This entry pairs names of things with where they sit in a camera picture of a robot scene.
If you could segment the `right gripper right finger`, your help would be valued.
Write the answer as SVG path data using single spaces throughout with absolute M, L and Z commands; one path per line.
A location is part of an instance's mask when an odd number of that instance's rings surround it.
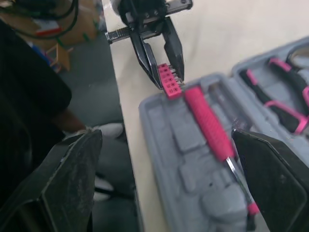
M 271 232 L 309 230 L 309 168 L 282 141 L 233 130 L 244 175 Z

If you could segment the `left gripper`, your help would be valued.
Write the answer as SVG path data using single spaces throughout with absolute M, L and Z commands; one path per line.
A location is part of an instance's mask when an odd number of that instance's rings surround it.
M 156 36 L 156 23 L 163 23 L 164 49 L 169 62 L 181 82 L 184 81 L 183 48 L 173 22 L 168 15 L 193 7 L 191 0 L 112 0 L 112 8 L 120 16 L 125 27 L 106 32 L 110 44 L 129 38 L 142 69 L 158 89 L 162 89 L 157 62 L 151 46 L 144 38 Z

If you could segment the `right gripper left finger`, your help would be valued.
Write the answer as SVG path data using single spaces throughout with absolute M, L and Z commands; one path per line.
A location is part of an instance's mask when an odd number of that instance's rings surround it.
M 0 210 L 2 232 L 85 232 L 93 208 L 100 131 L 55 145 Z

